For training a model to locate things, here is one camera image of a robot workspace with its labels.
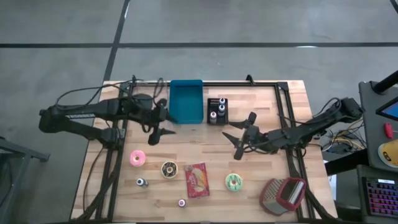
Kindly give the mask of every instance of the teal bin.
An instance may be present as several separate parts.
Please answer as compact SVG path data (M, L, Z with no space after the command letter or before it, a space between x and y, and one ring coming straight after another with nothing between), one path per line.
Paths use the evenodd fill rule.
M201 80L172 80L169 113L178 121L178 124L202 123L203 82Z

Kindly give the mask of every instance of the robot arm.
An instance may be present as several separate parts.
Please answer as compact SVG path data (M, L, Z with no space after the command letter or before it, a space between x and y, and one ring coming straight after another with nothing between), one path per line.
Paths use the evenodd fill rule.
M363 109L353 98L343 98L334 103L322 114L302 123L298 127L276 129L268 133L261 133L259 127L254 125L256 114L251 113L249 119L229 124L240 129L245 129L241 139L223 133L237 149L234 155L236 160L240 160L246 149L254 151L256 149L264 154L274 154L279 149L291 147L305 147L316 134L325 134L326 128L338 123L352 123L362 117Z
M152 109L152 98L149 95L139 94L103 100L92 105L54 105L46 110L40 110L39 129L45 133L66 131L78 134L88 140L97 139L104 147L112 148L119 138L124 137L124 130L94 128L73 119L101 118L106 121L128 119L140 123L146 133L153 129L148 144L155 145L159 143L161 135L174 134L173 131L159 129L159 123L162 121L176 122L165 109L166 104L167 100L161 99Z

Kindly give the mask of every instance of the wooden tabletop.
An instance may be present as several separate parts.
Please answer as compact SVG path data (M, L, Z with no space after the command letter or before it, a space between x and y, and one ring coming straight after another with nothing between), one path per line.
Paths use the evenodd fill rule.
M299 121L312 117L303 81L288 81L294 115ZM168 99L166 88L159 98ZM152 95L153 88L139 86L134 93ZM287 114L283 91L282 100ZM242 121L251 111L257 113L256 125L261 132L280 128L277 116L275 92L271 87L204 87L204 109L207 98L227 98L230 121ZM100 100L117 97L118 89L104 88ZM124 145L123 161L118 184L118 196L114 210L114 222L275 222L295 221L294 212L276 217L265 213L259 205L261 189L271 178L284 179L289 176L285 152L280 150L274 155L262 155L255 152L243 155L242 160L233 159L235 149L222 135L226 131L234 136L241 136L243 131L231 126L209 126L206 124L206 112L202 124L174 125L164 122L163 127L174 130L177 134L162 136L156 146L147 144L148 134L141 131L139 124L129 122ZM102 119L95 119L94 126L107 127ZM101 150L98 141L88 145L81 179L73 206L72 218L82 214L83 188L88 171ZM130 153L134 150L145 152L147 159L142 167L133 167L129 163ZM103 175L106 150L100 155L86 193L86 207L98 193ZM161 165L174 161L179 172L174 179L165 179L160 173ZM322 154L317 146L307 147L304 158L308 181L312 192L326 210L336 217L336 210L331 195L328 177L323 165ZM187 184L183 171L184 165L206 163L210 196L188 199ZM230 192L225 187L225 177L230 173L243 178L243 189ZM136 180L148 180L149 187L137 186ZM108 192L103 216L108 211ZM187 207L179 208L178 200L187 200Z

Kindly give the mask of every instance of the keyboard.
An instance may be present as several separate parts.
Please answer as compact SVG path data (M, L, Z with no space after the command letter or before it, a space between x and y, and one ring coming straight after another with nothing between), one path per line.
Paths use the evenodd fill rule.
M398 184L393 180L364 178L370 215L398 218Z

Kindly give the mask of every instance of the gray floor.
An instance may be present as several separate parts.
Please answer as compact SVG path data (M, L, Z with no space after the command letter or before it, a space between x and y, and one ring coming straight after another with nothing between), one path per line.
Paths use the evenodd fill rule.
M123 0L0 0L0 43L111 43ZM389 0L132 0L121 42L392 42ZM51 153L31 163L13 223L68 220L87 141L44 134L39 110L102 82L110 49L0 49L0 136ZM313 112L332 96L359 101L360 81L397 70L396 48L119 49L111 80L304 80ZM82 103L92 92L68 97ZM355 185L338 184L355 195Z

